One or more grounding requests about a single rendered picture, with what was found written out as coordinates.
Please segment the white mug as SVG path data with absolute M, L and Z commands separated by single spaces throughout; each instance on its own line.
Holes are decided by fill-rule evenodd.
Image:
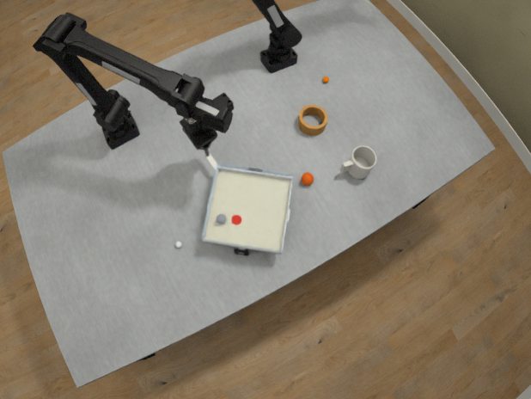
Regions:
M 363 179 L 363 178 L 365 178 L 366 176 L 369 175 L 370 171 L 375 166 L 376 154 L 368 146 L 361 145 L 361 146 L 358 146 L 352 152 L 349 161 L 342 164 L 342 166 L 340 168 L 341 173 L 349 171 L 349 173 L 353 177 L 355 177 L 357 179 Z M 362 166 L 362 167 L 364 167 L 365 169 L 362 169 L 362 167 L 358 167 L 357 164 Z M 349 166 L 349 167 L 347 167 L 347 166 Z

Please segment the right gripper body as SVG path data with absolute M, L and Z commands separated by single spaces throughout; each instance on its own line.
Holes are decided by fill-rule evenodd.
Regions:
M 185 134 L 187 137 L 189 137 L 196 149 L 201 148 L 206 142 L 208 143 L 208 141 L 210 142 L 211 139 L 217 137 L 217 132 L 215 130 L 204 135 L 201 127 L 202 123 L 197 126 L 189 126 L 186 125 L 184 119 L 182 119 L 180 120 L 180 124 L 184 128 Z

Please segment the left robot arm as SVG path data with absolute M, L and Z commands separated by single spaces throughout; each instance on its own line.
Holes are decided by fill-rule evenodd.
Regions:
M 269 34 L 271 44 L 268 46 L 268 49 L 260 52 L 260 56 L 267 66 L 270 69 L 273 69 L 296 60 L 298 55 L 291 47 L 298 45 L 302 40 L 302 34 L 300 31 L 289 22 L 289 19 L 284 16 L 274 0 L 252 1 L 272 25 L 269 25 L 269 29 L 272 31 Z M 292 28 L 293 31 L 290 28 Z

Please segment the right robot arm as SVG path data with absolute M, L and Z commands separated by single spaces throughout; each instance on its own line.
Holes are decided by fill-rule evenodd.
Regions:
M 205 87 L 199 78 L 185 73 L 182 76 L 153 65 L 93 36 L 84 31 L 86 28 L 84 19 L 67 12 L 52 21 L 33 48 L 51 58 L 88 98 L 95 110 L 93 116 L 96 122 L 103 127 L 108 146 L 137 132 L 128 110 L 131 104 L 117 90 L 106 91 L 79 57 L 146 88 L 174 107 L 177 115 L 182 116 L 189 126 L 202 123 L 204 135 L 213 130 L 227 132 L 234 104 L 225 93 L 214 99 L 205 98 Z

